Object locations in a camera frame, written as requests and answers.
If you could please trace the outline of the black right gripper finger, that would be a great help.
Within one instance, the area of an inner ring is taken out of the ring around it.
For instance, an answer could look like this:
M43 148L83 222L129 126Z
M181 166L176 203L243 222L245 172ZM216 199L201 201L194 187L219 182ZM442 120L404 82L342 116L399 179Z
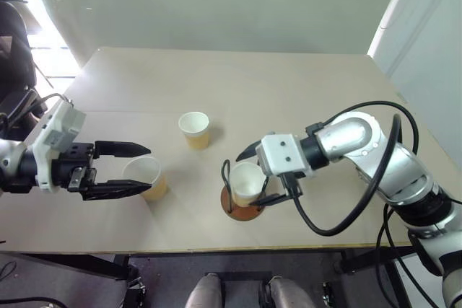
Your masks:
M281 195L281 194L271 194L254 200L250 203L251 206L273 206L278 203L282 203L289 200L288 195Z
M256 147L260 144L260 141L256 141L249 146L247 146L236 158L236 161L242 161L245 159L249 159L256 155Z

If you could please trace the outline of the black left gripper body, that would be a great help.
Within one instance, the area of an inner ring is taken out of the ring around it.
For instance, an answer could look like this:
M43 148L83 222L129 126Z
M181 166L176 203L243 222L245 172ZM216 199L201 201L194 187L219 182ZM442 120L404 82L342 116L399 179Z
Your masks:
M53 184L70 192L86 193L96 178L97 170L92 166L94 153L94 144L73 143L52 160Z

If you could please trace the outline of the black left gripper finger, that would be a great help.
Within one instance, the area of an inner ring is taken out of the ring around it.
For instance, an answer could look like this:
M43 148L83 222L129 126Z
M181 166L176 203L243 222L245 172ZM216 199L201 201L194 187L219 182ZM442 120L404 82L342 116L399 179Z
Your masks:
M114 200L138 195L152 187L136 180L109 180L88 185L80 191L83 201Z
M151 153L151 150L147 147L136 144L134 142L96 141L94 158L98 159L101 156L133 158Z

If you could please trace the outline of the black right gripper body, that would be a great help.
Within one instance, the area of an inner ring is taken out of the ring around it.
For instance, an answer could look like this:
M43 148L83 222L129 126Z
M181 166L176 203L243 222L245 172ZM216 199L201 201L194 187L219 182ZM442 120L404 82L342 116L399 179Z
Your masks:
M279 176L279 179L285 191L285 194L281 194L281 195L288 195L289 200L294 200L301 196L301 192L297 184L297 178L295 177L295 174L292 174L292 173L282 174ZM266 176L264 178L261 192L257 199L267 196L266 189L268 187L269 180L270 180L269 176Z

